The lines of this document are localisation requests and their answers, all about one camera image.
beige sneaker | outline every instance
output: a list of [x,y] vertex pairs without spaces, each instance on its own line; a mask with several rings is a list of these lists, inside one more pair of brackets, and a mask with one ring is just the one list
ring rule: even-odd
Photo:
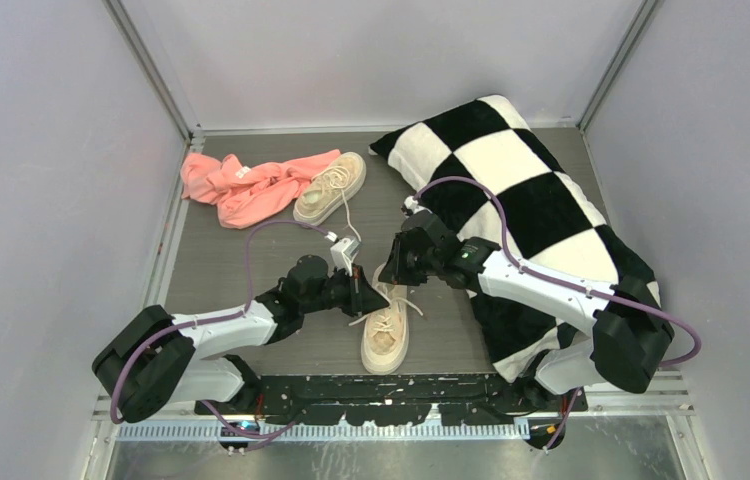
[[422,311],[407,300],[407,287],[389,285],[378,281],[384,265],[372,275],[372,287],[390,302],[390,306],[365,315],[349,325],[366,321],[363,329],[363,342],[360,344],[360,357],[363,367],[369,373],[387,375],[399,368],[407,355],[410,335],[407,327],[407,307]]
[[345,204],[350,226],[347,202],[363,186],[365,178],[366,162],[360,155],[354,152],[340,155],[322,173],[313,177],[313,183],[298,197],[293,207],[293,218],[311,225],[319,225],[341,204]]

black fabric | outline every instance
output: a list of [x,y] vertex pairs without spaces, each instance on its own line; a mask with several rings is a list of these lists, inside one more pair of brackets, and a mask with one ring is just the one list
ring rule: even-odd
[[[437,167],[431,180],[449,176],[472,178],[454,154]],[[423,193],[419,200],[432,212],[438,212],[443,223],[455,232],[460,231],[472,214],[488,201],[487,195],[478,187],[461,182],[441,183]]]
[[519,136],[519,138],[525,142],[526,145],[528,145],[528,148],[531,149],[532,152],[534,152],[534,155],[537,155],[537,157],[543,161],[543,163],[546,164],[547,167],[549,167],[553,172],[563,172],[563,168],[561,168],[560,163],[558,163],[558,159],[555,158],[554,155],[552,155],[552,152],[549,151],[548,148],[546,148],[545,145],[543,145],[543,142],[540,141],[539,138],[537,138],[536,135],[534,135],[534,132],[531,130],[526,130],[524,128],[514,128],[514,132]]
[[525,258],[592,228],[578,202],[557,175],[549,172],[497,195],[508,230]]
[[[633,275],[647,283],[654,281],[648,265],[604,225],[583,193],[568,188],[573,185],[571,179],[554,155],[524,128],[524,121],[507,99],[483,97],[421,123],[424,126],[412,124],[371,145],[413,188],[419,190],[445,176],[496,184],[508,231],[521,256],[536,256],[538,263],[557,265],[589,258],[589,268],[598,270],[588,278],[613,283]],[[512,133],[518,142],[507,138],[490,142],[486,138],[502,131]],[[478,143],[462,148],[472,142]],[[489,201],[476,187],[444,183],[424,193],[420,200],[462,238],[481,236],[501,241],[501,222],[493,209],[483,208]],[[561,248],[552,250],[553,246]],[[509,381],[524,373],[531,361],[549,348],[571,345],[577,333],[551,315],[509,300],[482,294],[472,298],[471,305],[488,355]]]
[[647,284],[655,281],[654,270],[639,255],[634,253],[634,250],[622,243],[622,240],[616,236],[611,227],[600,225],[596,227],[596,233],[599,234],[599,238],[602,239],[602,243],[608,249],[620,279],[630,275],[643,280]]
[[376,141],[372,145],[369,145],[369,148],[371,148],[372,151],[377,153],[378,155],[387,158],[390,155],[390,152],[393,151],[393,148],[395,148],[396,141],[399,139],[401,134],[412,126],[413,125],[408,125],[404,128],[400,128],[394,132],[390,132],[384,135],[383,137],[379,138],[378,141]]
[[425,120],[452,151],[484,135],[508,129],[508,124],[490,105],[475,100]]
[[480,294],[470,305],[492,363],[527,348],[555,328],[555,317],[503,298]]

black and white checkered pillow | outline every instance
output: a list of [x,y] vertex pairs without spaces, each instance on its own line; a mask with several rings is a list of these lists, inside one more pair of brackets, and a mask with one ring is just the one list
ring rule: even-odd
[[[504,207],[514,254],[593,280],[615,283],[631,275],[658,298],[652,270],[617,238],[506,98],[479,98],[389,133],[370,147],[417,191],[452,175],[486,185]],[[496,209],[472,185],[440,184],[422,194],[421,203],[461,239],[501,241]],[[576,333],[516,302],[477,295],[471,303],[493,366],[511,382],[538,354],[569,346]]]

gray floor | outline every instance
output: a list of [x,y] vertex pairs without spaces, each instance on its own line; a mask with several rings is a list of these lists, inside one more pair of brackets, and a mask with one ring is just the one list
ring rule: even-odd
[[664,417],[578,417],[548,457],[521,441],[276,443],[228,457],[218,443],[118,442],[108,479],[684,478]]
[[[581,134],[575,129],[536,130],[537,136],[581,185],[588,199],[604,213]],[[245,165],[284,161],[334,148],[360,153],[367,162],[366,182],[349,201],[352,223],[363,236],[357,258],[367,272],[386,261],[393,234],[403,220],[402,200],[412,193],[401,176],[367,146],[379,133],[300,135],[244,135],[211,137],[204,153],[223,158],[235,153]],[[292,206],[276,218],[292,218]],[[343,209],[323,226],[350,234]],[[187,214],[166,308],[173,313],[197,313],[229,308],[245,301],[243,244],[248,231],[219,226],[216,207],[193,202]],[[328,255],[328,244],[317,234],[292,226],[260,232],[251,246],[251,268],[256,292],[273,287],[302,255]],[[490,372],[480,330],[463,292],[432,281],[418,287],[410,299],[425,313],[411,312],[410,349],[398,373]],[[321,312],[305,319],[302,331],[289,339],[237,353],[258,374],[364,374],[360,363],[363,326],[347,326],[339,311]]]

purple cable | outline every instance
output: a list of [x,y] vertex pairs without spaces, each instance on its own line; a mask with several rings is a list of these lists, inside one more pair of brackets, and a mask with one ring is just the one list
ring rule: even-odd
[[239,435],[241,437],[250,438],[252,440],[265,440],[264,442],[260,442],[260,443],[258,443],[256,445],[252,445],[251,447],[246,448],[247,452],[263,448],[260,445],[268,444],[272,440],[274,440],[274,439],[280,437],[281,435],[283,435],[284,432],[286,432],[287,430],[293,428],[293,426],[296,424],[296,422],[290,422],[287,425],[285,425],[283,428],[281,428],[281,429],[279,429],[277,431],[274,431],[272,433],[262,433],[262,434],[261,433],[252,433],[252,432],[249,432],[248,430],[243,430],[242,428],[235,427],[235,426],[231,425],[230,423],[228,423],[228,421],[225,420],[225,417],[223,417],[222,414],[219,413],[219,410],[217,410],[216,407],[214,407],[213,404],[210,403],[210,402],[208,402],[207,400],[202,400],[201,403],[204,404],[204,406],[208,410],[210,410],[210,413],[212,413],[213,416],[216,417],[216,419],[219,420],[220,423],[222,423],[222,425],[225,427],[226,430],[228,430],[229,432],[233,433],[234,435]]
[[[195,323],[181,323],[178,325],[172,325],[170,327],[166,327],[163,330],[160,330],[159,332],[151,335],[146,339],[144,342],[142,342],[136,350],[131,354],[130,357],[128,357],[128,361],[125,362],[124,368],[122,368],[122,372],[119,373],[119,378],[116,380],[116,385],[113,387],[113,394],[111,395],[110,399],[110,420],[115,424],[120,424],[125,421],[124,418],[119,418],[119,412],[117,405],[119,405],[119,397],[122,395],[122,388],[125,386],[125,381],[128,378],[128,372],[131,371],[131,368],[133,368],[134,364],[136,364],[137,359],[140,355],[142,355],[143,352],[147,348],[149,348],[154,342],[161,339],[162,337],[165,337],[166,335],[169,335],[170,333],[177,332],[178,330],[184,329],[184,328],[192,328],[193,326],[201,326],[201,325],[209,325],[212,323],[219,323],[224,322],[227,320],[233,320],[235,318],[242,317],[245,315],[245,312],[248,311],[249,307],[251,307],[251,302],[254,300],[254,288],[251,282],[251,269],[249,268],[249,246],[251,245],[251,239],[254,237],[254,234],[257,233],[258,230],[262,229],[263,227],[267,227],[269,225],[277,225],[281,223],[286,224],[292,224],[292,225],[299,225],[305,228],[309,228],[311,230],[316,230],[317,232],[321,233],[322,235],[328,236],[328,231],[324,228],[318,227],[316,225],[310,225],[308,223],[299,222],[297,220],[270,220],[267,222],[263,222],[256,227],[254,227],[251,232],[249,232],[248,237],[245,239],[245,248],[243,249],[244,253],[244,263],[245,263],[245,277],[246,277],[246,283],[248,286],[248,298],[245,302],[245,306],[242,310],[239,312],[230,313],[227,315],[222,315],[219,317],[212,317],[212,318],[205,318],[203,320],[198,320]],[[265,447],[269,444],[272,440],[282,435],[284,432],[289,430],[293,425],[295,425],[295,422],[290,423],[289,425],[285,426],[284,428],[278,430],[277,432],[272,432],[269,434],[261,435],[261,434],[255,434],[252,432],[249,432],[247,430],[243,430],[241,428],[234,427],[233,425],[229,424],[225,421],[225,419],[222,417],[222,415],[219,413],[218,410],[213,408],[213,405],[211,405],[209,402],[204,402],[204,405],[208,407],[208,409],[213,413],[217,419],[219,419],[225,427],[230,430],[231,432],[235,433],[236,435],[240,435],[242,437],[256,439],[256,440],[264,440],[263,442],[260,442],[252,447],[249,447],[247,450],[258,450],[260,448]]]
[[546,453],[548,453],[549,448],[551,448],[552,445],[555,444],[555,440],[558,439],[558,436],[563,431],[563,428],[566,426],[566,421],[569,419],[569,414],[572,413],[572,407],[575,406],[575,400],[578,399],[579,395],[581,395],[581,387],[576,388],[575,391],[572,393],[572,399],[570,399],[569,405],[567,405],[566,407],[566,411],[563,412],[561,423],[558,424],[558,428],[555,430],[555,433],[552,435],[552,438],[549,439],[549,441],[543,447],[543,450],[546,451]]
[[522,265],[522,263],[519,260],[517,260],[516,257],[514,257],[513,254],[510,252],[510,247],[508,246],[508,243],[507,243],[507,217],[505,216],[504,207],[502,207],[501,202],[499,202],[499,199],[496,198],[495,195],[493,195],[493,192],[491,192],[490,189],[488,189],[484,185],[481,185],[475,180],[471,178],[455,177],[455,176],[438,178],[434,180],[433,182],[429,183],[428,185],[425,185],[424,187],[422,187],[422,189],[420,189],[416,193],[416,195],[413,196],[413,198],[416,200],[419,200],[422,194],[425,191],[427,191],[429,188],[435,185],[439,185],[441,183],[445,183],[445,182],[463,182],[463,183],[468,183],[470,185],[475,185],[476,187],[483,190],[484,193],[486,193],[488,197],[490,197],[490,200],[493,202],[493,205],[496,207],[496,210],[499,212],[499,218],[502,221],[502,250],[505,253],[505,257],[507,257],[507,259],[510,260],[510,262],[513,263],[513,265],[516,266],[520,271],[525,272],[533,277],[539,278],[540,280],[552,283],[554,285],[568,288],[570,290],[574,290],[576,292],[583,293],[585,295],[593,295],[603,300],[607,300],[609,302],[618,303],[620,305],[624,305],[629,308],[634,308],[636,310],[646,312],[650,315],[654,315],[656,317],[662,318],[666,320],[667,322],[673,325],[676,325],[680,327],[682,330],[684,330],[685,332],[687,332],[690,335],[690,337],[693,338],[693,348],[691,348],[689,352],[685,353],[684,355],[680,357],[671,358],[669,360],[664,360],[663,362],[660,363],[661,367],[668,367],[671,365],[677,365],[679,363],[686,362],[687,360],[690,360],[691,358],[698,355],[699,351],[702,350],[702,339],[701,337],[699,337],[699,334],[696,332],[696,330],[694,330],[693,327],[691,327],[690,325],[685,323],[683,320],[681,320],[678,317],[675,317],[672,314],[669,314],[657,308],[650,307],[648,305],[644,305],[639,302],[628,300],[627,298],[618,297],[616,295],[611,295],[611,294],[607,294],[604,292],[593,292],[589,290],[587,287],[585,287],[584,285],[568,282],[566,280],[562,280],[560,278],[553,277],[551,275],[546,275],[545,273],[538,272],[537,270],[534,270],[530,267],[526,267]]

